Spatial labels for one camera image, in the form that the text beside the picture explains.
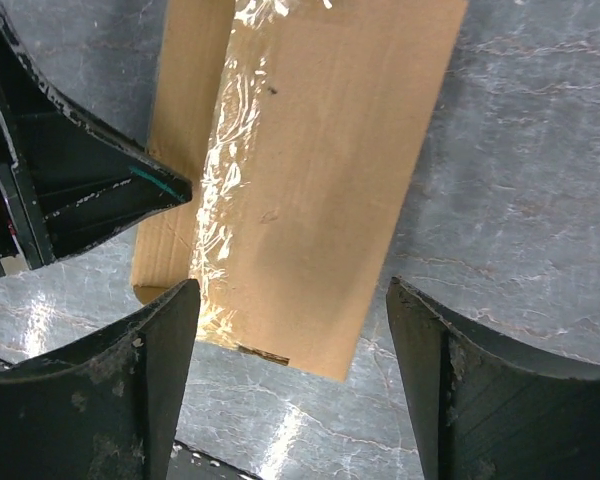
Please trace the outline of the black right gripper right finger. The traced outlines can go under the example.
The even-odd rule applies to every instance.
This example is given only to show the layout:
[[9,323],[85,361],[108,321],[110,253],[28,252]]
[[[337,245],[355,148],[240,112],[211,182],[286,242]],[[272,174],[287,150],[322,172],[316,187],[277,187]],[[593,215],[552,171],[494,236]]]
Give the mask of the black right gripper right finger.
[[428,479],[600,479],[600,365],[445,307],[400,278],[391,336]]

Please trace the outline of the brown cardboard express box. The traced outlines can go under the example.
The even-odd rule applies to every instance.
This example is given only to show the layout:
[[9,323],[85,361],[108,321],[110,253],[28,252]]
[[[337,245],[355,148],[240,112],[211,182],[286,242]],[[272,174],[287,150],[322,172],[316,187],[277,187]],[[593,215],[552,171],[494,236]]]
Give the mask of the brown cardboard express box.
[[142,222],[148,303],[199,282],[198,337],[344,380],[464,1],[172,1],[149,152],[193,200]]

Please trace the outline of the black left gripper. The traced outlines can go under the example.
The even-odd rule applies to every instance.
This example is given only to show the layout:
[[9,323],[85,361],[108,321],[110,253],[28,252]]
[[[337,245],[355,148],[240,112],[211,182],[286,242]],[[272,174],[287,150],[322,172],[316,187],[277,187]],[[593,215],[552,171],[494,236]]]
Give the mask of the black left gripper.
[[189,179],[49,82],[0,9],[0,278],[191,199]]

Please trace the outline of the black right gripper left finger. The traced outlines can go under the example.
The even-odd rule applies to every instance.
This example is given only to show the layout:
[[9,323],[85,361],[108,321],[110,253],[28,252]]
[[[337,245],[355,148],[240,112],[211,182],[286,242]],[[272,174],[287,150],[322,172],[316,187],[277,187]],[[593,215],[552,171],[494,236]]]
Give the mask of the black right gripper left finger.
[[163,479],[200,309],[197,281],[61,348],[0,361],[0,479]]

